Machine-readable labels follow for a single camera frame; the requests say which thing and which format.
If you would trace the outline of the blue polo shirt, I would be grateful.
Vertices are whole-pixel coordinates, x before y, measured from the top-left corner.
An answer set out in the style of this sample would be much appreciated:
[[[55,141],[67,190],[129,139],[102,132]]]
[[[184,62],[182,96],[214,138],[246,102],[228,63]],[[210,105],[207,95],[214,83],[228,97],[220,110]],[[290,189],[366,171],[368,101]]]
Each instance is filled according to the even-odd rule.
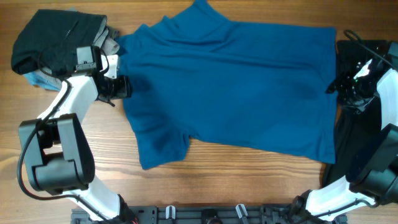
[[[191,139],[334,163],[335,37],[231,21],[206,1],[120,37],[142,168],[183,160]]]

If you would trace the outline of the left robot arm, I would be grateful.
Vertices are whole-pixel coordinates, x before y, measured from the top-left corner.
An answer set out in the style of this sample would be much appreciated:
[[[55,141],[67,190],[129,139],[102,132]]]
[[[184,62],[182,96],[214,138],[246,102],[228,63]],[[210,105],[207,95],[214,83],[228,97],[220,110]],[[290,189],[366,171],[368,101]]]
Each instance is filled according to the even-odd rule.
[[[129,98],[128,77],[119,76],[119,56],[99,47],[76,49],[73,70],[58,76],[62,88],[36,119],[19,126],[21,154],[17,181],[30,198],[67,198],[88,213],[92,223],[138,223],[122,196],[95,175],[95,160],[81,122],[95,101]]]

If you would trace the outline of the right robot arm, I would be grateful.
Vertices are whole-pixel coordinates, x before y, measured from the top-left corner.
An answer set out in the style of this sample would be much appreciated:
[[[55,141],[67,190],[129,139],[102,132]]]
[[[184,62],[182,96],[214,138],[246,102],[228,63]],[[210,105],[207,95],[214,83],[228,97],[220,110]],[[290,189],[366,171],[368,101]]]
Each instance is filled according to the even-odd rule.
[[[348,212],[397,202],[397,42],[341,40],[338,74],[328,87],[342,107],[337,162],[322,188],[288,205],[213,207],[203,223],[346,223]]]

